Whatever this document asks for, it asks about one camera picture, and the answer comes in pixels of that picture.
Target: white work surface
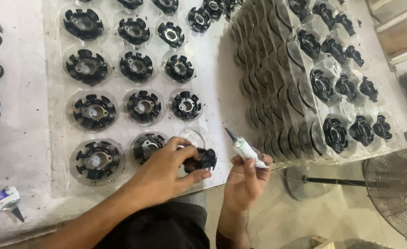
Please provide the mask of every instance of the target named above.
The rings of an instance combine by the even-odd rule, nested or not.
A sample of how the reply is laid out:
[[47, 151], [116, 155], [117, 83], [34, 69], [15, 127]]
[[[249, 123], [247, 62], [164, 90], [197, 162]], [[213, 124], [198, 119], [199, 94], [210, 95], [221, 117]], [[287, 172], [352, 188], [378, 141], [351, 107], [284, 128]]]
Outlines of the white work surface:
[[[394, 73], [390, 72], [372, 28], [364, 0], [350, 1], [351, 8], [363, 22], [363, 45], [372, 61], [383, 94], [403, 131], [407, 130], [407, 104]], [[199, 6], [200, 0], [190, 0]], [[25, 218], [21, 223], [12, 215], [0, 212], [0, 246], [39, 234], [34, 232], [65, 222], [87, 211], [106, 195], [60, 194], [52, 184], [52, 152], [47, 108], [47, 74], [45, 36], [51, 29], [43, 23], [39, 0], [0, 0], [0, 23], [4, 28], [0, 46], [0, 63], [5, 75], [0, 79], [0, 189], [17, 187], [21, 194], [19, 208]], [[217, 144], [218, 174], [200, 188], [224, 184], [234, 156], [224, 127], [243, 135], [251, 143], [254, 131], [245, 121], [250, 103], [241, 95], [242, 72], [234, 63], [235, 44], [222, 18], [204, 35], [192, 37], [197, 54], [197, 77], [205, 91], [209, 127]], [[129, 174], [135, 169], [127, 169]]]

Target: concrete floor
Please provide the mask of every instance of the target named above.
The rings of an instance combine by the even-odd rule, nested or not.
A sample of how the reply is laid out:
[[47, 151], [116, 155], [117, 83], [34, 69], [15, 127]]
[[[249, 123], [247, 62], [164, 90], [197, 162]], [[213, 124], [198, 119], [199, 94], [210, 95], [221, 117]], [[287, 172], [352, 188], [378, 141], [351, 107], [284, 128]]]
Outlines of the concrete floor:
[[[336, 248], [346, 248], [356, 239], [376, 241], [395, 249], [407, 249], [407, 241], [378, 214], [366, 188], [331, 186], [318, 198], [303, 202], [289, 197], [282, 184], [283, 171], [272, 173], [266, 191], [252, 209], [248, 230], [256, 249], [304, 249], [313, 235], [336, 242]], [[311, 167], [311, 177], [363, 179], [360, 163], [346, 166]], [[313, 184], [312, 188], [322, 187]], [[223, 187], [206, 191], [208, 220], [206, 234], [215, 248], [215, 234]], [[5, 249], [34, 249], [40, 239], [30, 240]]]

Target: black nozzle cap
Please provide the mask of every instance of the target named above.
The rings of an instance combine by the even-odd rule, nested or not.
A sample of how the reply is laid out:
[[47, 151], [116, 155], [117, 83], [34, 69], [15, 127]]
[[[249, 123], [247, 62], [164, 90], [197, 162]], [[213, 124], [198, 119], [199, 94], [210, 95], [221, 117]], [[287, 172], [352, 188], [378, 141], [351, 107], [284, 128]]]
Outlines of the black nozzle cap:
[[225, 130], [229, 134], [229, 137], [233, 140], [233, 142], [239, 140], [239, 138], [236, 135], [234, 135], [234, 133], [232, 133], [228, 128], [225, 128]]
[[24, 218], [22, 217], [22, 213], [21, 211], [19, 211], [18, 207], [15, 207], [12, 209], [12, 214], [14, 214], [16, 216], [16, 218], [18, 218], [21, 222], [24, 222]]

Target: forearm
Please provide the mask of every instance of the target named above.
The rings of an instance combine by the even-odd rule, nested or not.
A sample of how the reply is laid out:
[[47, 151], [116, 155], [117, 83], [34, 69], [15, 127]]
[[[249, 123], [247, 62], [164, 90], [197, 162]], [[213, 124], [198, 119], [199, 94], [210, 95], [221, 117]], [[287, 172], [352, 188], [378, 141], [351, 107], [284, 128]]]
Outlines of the forearm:
[[112, 195], [76, 220], [68, 223], [44, 241], [45, 249], [91, 249], [123, 219], [138, 211], [137, 202], [125, 207], [119, 196]]
[[225, 203], [217, 226], [216, 246], [219, 249], [251, 249], [251, 240], [246, 229], [248, 211], [233, 211]]

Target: stacked plastic tray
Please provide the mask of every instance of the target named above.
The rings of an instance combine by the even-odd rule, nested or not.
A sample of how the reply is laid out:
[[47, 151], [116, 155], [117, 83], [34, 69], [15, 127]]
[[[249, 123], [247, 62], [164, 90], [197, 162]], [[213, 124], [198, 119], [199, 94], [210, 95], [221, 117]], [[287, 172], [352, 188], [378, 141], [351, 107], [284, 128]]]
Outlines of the stacked plastic tray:
[[405, 145], [348, 4], [246, 0], [232, 14], [257, 147], [282, 165], [351, 162]]

